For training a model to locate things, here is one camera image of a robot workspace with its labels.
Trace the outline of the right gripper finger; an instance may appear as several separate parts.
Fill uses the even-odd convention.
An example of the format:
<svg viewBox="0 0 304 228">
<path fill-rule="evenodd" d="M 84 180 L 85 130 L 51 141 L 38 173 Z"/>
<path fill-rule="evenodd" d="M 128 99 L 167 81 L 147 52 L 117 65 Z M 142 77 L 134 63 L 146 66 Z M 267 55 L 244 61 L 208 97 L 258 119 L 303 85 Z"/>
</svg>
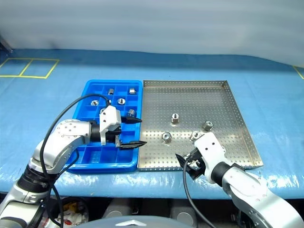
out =
<svg viewBox="0 0 304 228">
<path fill-rule="evenodd" d="M 182 157 L 181 155 L 179 155 L 177 153 L 175 155 L 176 155 L 176 158 L 177 158 L 181 167 L 184 167 L 184 166 L 188 165 L 188 160 L 187 159 L 185 159 L 184 157 Z"/>
<path fill-rule="evenodd" d="M 190 166 L 186 166 L 186 172 L 193 180 L 195 180 L 201 175 L 201 168 L 192 168 Z"/>
</svg>

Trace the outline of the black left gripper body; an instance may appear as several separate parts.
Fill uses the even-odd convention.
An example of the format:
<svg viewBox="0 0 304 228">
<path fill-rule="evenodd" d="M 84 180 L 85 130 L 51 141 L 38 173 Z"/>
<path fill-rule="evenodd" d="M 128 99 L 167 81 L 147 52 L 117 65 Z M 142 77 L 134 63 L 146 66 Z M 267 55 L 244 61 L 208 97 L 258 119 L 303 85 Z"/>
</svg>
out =
<svg viewBox="0 0 304 228">
<path fill-rule="evenodd" d="M 122 133 L 121 126 L 115 127 L 113 130 L 108 130 L 105 133 L 106 141 L 109 143 L 115 143 L 115 146 L 121 146 L 120 134 Z"/>
</svg>

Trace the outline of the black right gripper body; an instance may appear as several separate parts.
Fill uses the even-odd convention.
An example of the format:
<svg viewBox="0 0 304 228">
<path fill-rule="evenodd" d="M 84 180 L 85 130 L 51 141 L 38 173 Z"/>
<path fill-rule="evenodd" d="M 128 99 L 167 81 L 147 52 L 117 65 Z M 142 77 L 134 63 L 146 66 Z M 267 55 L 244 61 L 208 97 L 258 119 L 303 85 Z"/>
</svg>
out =
<svg viewBox="0 0 304 228">
<path fill-rule="evenodd" d="M 197 148 L 188 153 L 184 158 L 188 160 L 187 166 L 192 168 L 201 168 L 201 175 L 205 175 L 206 165 L 202 159 L 200 151 Z"/>
</svg>

